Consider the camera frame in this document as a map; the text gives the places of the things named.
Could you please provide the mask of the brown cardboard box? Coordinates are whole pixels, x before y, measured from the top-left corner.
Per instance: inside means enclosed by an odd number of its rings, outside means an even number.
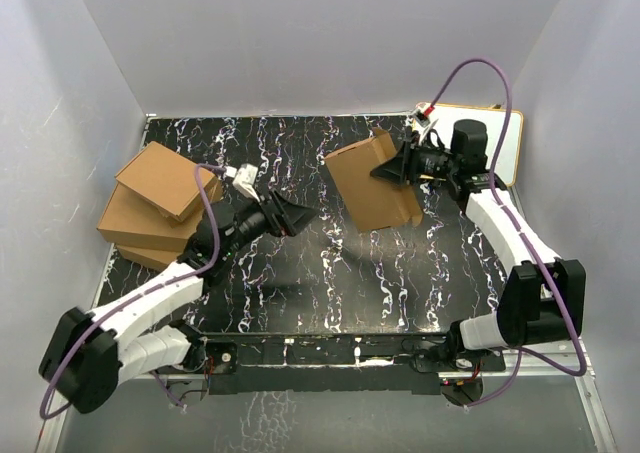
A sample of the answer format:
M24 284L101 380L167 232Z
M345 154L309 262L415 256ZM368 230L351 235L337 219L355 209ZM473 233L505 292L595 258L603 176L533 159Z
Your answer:
M360 232L417 226L423 210L412 187L375 178L371 171L391 159L396 148L388 131L375 127L373 136L324 157L325 165L348 213Z

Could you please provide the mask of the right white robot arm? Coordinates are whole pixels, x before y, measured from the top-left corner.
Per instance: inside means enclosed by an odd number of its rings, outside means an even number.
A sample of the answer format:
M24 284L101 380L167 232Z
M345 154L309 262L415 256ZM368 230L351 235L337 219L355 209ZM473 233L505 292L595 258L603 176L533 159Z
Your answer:
M398 186L421 180L447 185L465 216L489 241L507 282L490 314L451 324L444 343L430 350L437 362L466 370L482 351L502 348L531 353L535 344L570 341L580 345L586 271L548 248L516 211L504 182L487 163L484 123L458 120L444 144L435 129L409 130L393 157L370 175Z

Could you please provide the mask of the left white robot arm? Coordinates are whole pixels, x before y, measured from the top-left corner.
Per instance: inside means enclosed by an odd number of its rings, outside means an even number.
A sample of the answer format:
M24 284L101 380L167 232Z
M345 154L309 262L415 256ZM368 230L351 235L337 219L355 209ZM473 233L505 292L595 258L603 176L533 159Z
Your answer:
M152 326L226 279L233 257L254 240L294 237L317 214L277 191L239 209L206 204L184 251L156 277L107 305L74 307L61 316L39 365L45 395L58 393L87 414L141 374L165 366L197 371L207 356L199 334L178 323L158 331Z

